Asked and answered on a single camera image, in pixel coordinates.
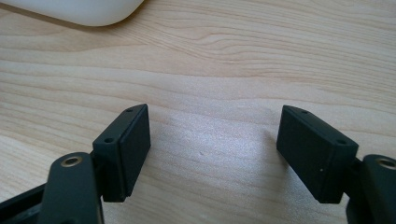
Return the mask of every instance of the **white object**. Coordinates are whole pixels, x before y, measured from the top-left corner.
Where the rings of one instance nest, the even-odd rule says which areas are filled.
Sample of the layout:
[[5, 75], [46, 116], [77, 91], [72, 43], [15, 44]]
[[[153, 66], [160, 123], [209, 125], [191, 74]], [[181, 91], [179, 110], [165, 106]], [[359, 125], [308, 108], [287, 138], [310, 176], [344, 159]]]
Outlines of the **white object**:
[[127, 18], [143, 0], [0, 0], [64, 21], [104, 26]]

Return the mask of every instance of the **light wood surface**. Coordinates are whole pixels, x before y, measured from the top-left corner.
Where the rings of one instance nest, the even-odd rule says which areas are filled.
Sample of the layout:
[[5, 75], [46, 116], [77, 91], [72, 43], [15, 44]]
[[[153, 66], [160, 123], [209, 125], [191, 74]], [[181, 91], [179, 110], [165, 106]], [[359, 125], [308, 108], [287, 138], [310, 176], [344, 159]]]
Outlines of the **light wood surface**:
[[0, 4], [1, 202], [142, 103], [152, 148], [106, 223], [346, 223], [276, 152], [281, 107], [396, 158], [396, 1], [146, 0], [99, 28]]

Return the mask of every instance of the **screw hole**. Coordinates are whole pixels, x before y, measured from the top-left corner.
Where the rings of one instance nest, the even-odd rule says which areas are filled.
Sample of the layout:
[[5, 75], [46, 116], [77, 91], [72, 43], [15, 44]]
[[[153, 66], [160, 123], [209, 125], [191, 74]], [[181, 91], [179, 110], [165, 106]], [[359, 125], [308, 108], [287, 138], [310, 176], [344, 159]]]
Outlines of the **screw hole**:
[[394, 161], [390, 161], [388, 159], [377, 159], [376, 162], [378, 162], [379, 165], [388, 168], [390, 170], [396, 170], [396, 163]]
[[62, 161], [61, 165], [62, 165], [62, 167], [71, 167], [71, 166], [75, 166], [75, 165], [79, 164], [80, 162], [82, 162], [81, 157], [69, 157], [67, 159], [64, 159], [64, 161]]
[[342, 139], [338, 139], [337, 143], [340, 144], [340, 145], [346, 145], [347, 144], [347, 142], [345, 140], [342, 140]]
[[77, 222], [74, 219], [67, 219], [63, 221], [61, 224], [76, 224]]
[[107, 139], [105, 139], [105, 142], [106, 143], [112, 143], [114, 141], [114, 139], [112, 139], [112, 138], [107, 138]]
[[67, 165], [70, 165], [70, 164], [75, 163], [76, 161], [78, 161], [78, 159], [73, 157], [73, 158], [67, 159], [64, 163], [67, 164]]

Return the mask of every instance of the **black plastic part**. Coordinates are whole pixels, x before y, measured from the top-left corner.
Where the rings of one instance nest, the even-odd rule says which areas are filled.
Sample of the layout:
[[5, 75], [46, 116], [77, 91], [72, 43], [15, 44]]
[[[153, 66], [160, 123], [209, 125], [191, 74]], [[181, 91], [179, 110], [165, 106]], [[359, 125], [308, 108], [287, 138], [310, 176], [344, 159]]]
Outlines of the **black plastic part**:
[[124, 202], [150, 148], [149, 108], [137, 105], [123, 111], [93, 142], [96, 165], [104, 166], [103, 199]]
[[396, 160], [380, 156], [364, 157], [361, 183], [375, 223], [396, 223]]
[[104, 223], [89, 154], [72, 153], [51, 165], [37, 223]]
[[312, 113], [283, 106], [276, 148], [320, 203], [340, 203], [358, 147]]
[[45, 185], [38, 186], [0, 203], [0, 223], [37, 223], [44, 187]]

